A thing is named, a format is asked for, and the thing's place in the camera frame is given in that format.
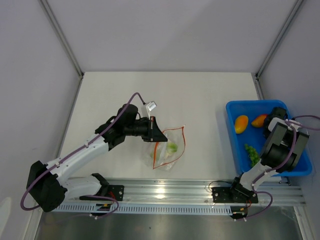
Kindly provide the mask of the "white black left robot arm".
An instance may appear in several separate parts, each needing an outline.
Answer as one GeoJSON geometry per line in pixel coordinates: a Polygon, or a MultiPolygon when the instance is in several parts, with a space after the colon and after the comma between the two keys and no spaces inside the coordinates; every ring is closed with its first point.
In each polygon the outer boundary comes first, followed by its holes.
{"type": "Polygon", "coordinates": [[[36,161],[29,170],[26,192],[44,212],[51,212],[65,200],[109,199],[109,183],[99,173],[72,179],[77,170],[96,157],[122,144],[126,137],[140,137],[147,143],[168,141],[157,125],[155,116],[138,117],[139,110],[133,104],[123,105],[106,123],[78,149],[64,157],[47,163],[36,161]]]}

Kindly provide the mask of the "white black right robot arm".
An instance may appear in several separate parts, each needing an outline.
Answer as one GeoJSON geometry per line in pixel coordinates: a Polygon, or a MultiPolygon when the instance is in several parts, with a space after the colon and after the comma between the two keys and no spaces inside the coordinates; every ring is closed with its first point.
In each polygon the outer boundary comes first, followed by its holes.
{"type": "Polygon", "coordinates": [[[257,203],[258,187],[271,177],[287,173],[305,176],[311,172],[311,163],[305,154],[310,136],[289,123],[285,108],[259,108],[259,112],[266,114],[262,126],[249,126],[242,133],[236,133],[235,111],[230,104],[226,110],[234,161],[241,171],[228,189],[231,202],[257,203]]]}

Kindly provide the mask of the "white cauliflower green leaves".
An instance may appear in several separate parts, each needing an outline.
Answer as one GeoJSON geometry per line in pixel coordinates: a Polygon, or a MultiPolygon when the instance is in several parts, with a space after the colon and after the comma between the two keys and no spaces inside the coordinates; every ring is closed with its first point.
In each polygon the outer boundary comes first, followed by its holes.
{"type": "Polygon", "coordinates": [[[174,153],[176,153],[178,150],[178,145],[173,143],[173,142],[169,142],[166,144],[165,147],[163,147],[159,142],[158,142],[158,146],[156,147],[156,150],[154,150],[153,152],[151,152],[149,154],[149,156],[153,159],[154,158],[154,154],[155,154],[155,159],[158,161],[160,158],[162,159],[168,159],[169,157],[171,157],[174,153]]]}

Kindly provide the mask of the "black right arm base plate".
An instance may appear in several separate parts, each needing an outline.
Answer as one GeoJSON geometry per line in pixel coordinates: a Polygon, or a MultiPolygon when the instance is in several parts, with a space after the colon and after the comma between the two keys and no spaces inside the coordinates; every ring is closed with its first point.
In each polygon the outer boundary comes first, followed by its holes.
{"type": "Polygon", "coordinates": [[[231,186],[209,186],[214,203],[257,204],[258,195],[236,183],[231,186]]]}

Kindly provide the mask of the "clear zip bag red zipper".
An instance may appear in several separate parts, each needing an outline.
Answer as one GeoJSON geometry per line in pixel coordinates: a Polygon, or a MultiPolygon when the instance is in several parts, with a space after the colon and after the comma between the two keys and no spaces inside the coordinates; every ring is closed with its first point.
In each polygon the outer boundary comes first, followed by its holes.
{"type": "Polygon", "coordinates": [[[162,131],[167,142],[148,142],[142,148],[141,160],[152,170],[169,172],[186,150],[185,126],[162,131]]]}

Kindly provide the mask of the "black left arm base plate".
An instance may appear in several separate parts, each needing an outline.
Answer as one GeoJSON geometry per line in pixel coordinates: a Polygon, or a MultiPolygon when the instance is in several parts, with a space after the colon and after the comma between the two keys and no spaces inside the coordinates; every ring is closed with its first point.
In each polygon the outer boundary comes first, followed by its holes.
{"type": "Polygon", "coordinates": [[[124,185],[102,186],[100,190],[93,196],[88,196],[88,195],[80,196],[79,199],[82,201],[99,201],[99,200],[108,201],[109,199],[105,199],[105,197],[107,197],[107,198],[115,199],[117,201],[122,201],[124,196],[124,190],[125,190],[124,185]]]}

